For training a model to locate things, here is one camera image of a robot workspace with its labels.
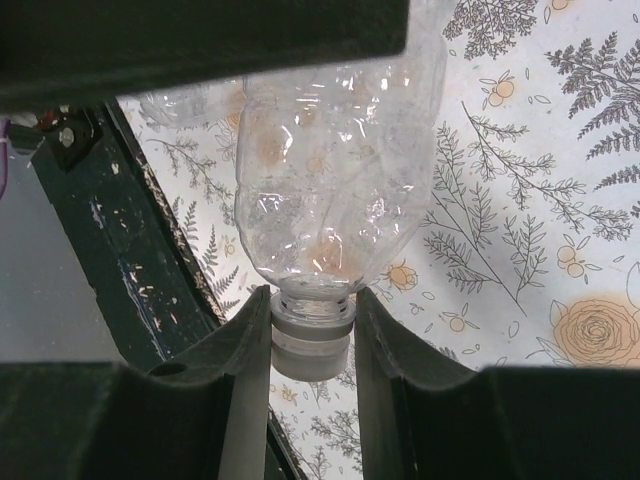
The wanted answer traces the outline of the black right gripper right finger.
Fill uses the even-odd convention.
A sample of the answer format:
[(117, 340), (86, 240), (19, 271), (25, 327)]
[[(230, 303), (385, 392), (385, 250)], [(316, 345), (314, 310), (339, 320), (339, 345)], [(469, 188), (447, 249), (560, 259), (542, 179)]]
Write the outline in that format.
[(355, 361), (367, 479), (635, 479), (639, 374), (473, 371), (357, 295)]

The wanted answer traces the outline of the clear bottle blue cap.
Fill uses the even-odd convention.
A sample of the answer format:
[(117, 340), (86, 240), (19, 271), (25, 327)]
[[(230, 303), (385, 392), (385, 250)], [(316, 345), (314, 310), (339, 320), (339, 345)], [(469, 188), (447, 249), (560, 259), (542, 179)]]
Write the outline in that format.
[(433, 125), (454, 5), (414, 1), (397, 56), (140, 95), (168, 127), (239, 117), (234, 220), (276, 291), (272, 363), (319, 382), (345, 368), (354, 294), (409, 241), (431, 195)]

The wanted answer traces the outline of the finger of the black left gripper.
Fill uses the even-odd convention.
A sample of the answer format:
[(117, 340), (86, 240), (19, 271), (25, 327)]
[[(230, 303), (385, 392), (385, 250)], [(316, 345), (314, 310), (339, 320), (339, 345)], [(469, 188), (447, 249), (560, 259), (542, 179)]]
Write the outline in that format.
[(1, 109), (400, 54), (405, 1), (5, 1)]

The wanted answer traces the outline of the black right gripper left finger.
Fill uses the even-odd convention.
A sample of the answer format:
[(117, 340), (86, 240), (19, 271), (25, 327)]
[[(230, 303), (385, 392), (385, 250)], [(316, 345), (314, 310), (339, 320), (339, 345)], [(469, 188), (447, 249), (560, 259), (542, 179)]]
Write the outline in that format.
[(148, 373), (114, 362), (1, 367), (5, 479), (261, 479), (270, 292)]

